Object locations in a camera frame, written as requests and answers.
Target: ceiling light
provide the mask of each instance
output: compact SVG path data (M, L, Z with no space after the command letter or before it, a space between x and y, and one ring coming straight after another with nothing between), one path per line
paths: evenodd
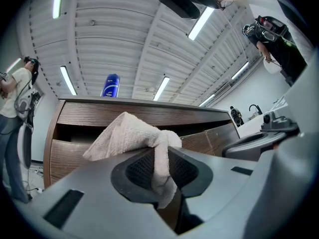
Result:
M203 103L201 103L199 106L204 105L205 103L207 103L209 100L211 100L213 97L215 96L215 94L211 95L209 98L207 98Z
M163 81L160 84L158 91L156 92L156 95L153 98L153 101L157 101L160 98L160 95L163 92L163 90L165 89L168 82L169 82L169 77L164 77Z
M53 15L52 15L53 18L60 17L61 1L62 0L54 0L53 2Z
M210 7L206 7L206 9L204 10L204 12L202 13L202 15L200 16L200 18L198 19L198 21L195 23L194 27L192 28L192 30L190 31L188 38L191 40L195 40L196 36L198 35L198 33L200 32L200 30L203 28L203 26L205 25L206 21L209 19L209 16L212 14L212 12L215 9L210 8Z
M240 72L243 71L243 70L248 66L248 64L249 64L249 62L247 61L247 62L245 63L245 65L243 65L242 68L240 68L240 69L237 71L237 73L235 73L234 76L231 77L231 79L234 80L234 79L240 74Z
M72 82L70 80L70 77L69 77L68 71L66 70L66 67L65 66L61 66L60 69L61 69L63 78L64 78L64 80L66 82L66 85L68 85L68 88L71 91L71 94L76 96L77 94L76 94L75 89L74 89L74 87L72 85Z
M15 65L16 65L17 63L20 62L20 60L21 60L21 58L18 58L17 60L15 60L15 61L12 63L12 65L10 65L9 68L6 70L6 72L8 73L13 67L15 67Z

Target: towel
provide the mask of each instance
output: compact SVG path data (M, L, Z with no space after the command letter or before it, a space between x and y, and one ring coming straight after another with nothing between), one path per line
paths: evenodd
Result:
M99 135L83 157L95 161L139 148L155 148L151 188L159 196L158 208L163 209L171 202L177 189L169 174L168 146L181 147L176 133L159 130L124 112Z

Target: hair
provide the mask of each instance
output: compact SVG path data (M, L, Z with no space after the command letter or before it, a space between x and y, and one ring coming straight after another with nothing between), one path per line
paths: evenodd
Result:
M33 65L33 71L32 71L32 78L31 78L31 83L32 85L35 83L36 78L38 78L39 75L39 61L36 60L35 58L33 58L33 60L35 61L34 65Z

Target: black slot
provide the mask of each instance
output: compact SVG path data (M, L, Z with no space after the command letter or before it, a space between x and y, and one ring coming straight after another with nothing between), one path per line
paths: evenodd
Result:
M234 171L234 172L246 174L246 175L249 175L249 176L253 173L253 170L242 168L242 167L239 167L239 166L235 166L231 170Z
M44 219L58 229L61 229L83 195L83 192L69 190L44 216Z

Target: bottle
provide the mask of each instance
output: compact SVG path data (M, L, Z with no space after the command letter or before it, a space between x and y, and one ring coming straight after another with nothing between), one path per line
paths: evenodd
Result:
M101 97L118 97L120 79L120 76L116 74L110 74L105 81L104 88L101 92Z

